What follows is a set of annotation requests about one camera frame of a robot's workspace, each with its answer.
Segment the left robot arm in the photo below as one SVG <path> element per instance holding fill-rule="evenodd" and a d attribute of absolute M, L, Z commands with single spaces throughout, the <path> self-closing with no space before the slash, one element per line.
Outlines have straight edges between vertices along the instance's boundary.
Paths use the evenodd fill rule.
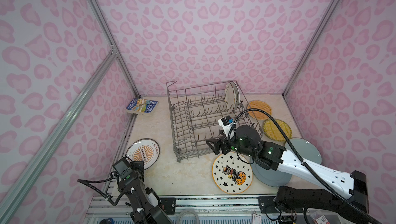
<path fill-rule="evenodd" d="M 118 174 L 118 191 L 125 195 L 132 210 L 135 224 L 171 224 L 172 220 L 158 204 L 153 204 L 149 194 L 153 191 L 144 185 L 144 162 L 130 162 L 126 157 L 120 159 L 113 168 Z"/>

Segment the cream floral plate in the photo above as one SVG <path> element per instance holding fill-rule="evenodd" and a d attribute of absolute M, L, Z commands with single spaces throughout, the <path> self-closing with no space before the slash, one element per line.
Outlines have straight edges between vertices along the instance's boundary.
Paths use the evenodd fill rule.
<path fill-rule="evenodd" d="M 234 89 L 234 82 L 228 82 L 225 88 L 225 103 L 228 111 L 233 111 L 236 106 L 236 94 Z"/>

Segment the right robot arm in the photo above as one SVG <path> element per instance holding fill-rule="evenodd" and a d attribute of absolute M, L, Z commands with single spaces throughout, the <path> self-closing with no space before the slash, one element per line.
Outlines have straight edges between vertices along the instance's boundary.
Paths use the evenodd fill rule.
<path fill-rule="evenodd" d="M 367 177 L 364 173 L 357 170 L 352 173 L 337 171 L 299 158 L 295 152 L 283 146 L 263 141 L 258 132 L 247 125 L 237 129 L 229 125 L 220 133 L 219 138 L 206 140 L 216 155 L 245 155 L 265 170 L 288 173 L 320 187 L 318 190 L 279 187 L 274 198 L 274 204 L 279 209 L 328 210 L 355 224 L 371 222 Z"/>

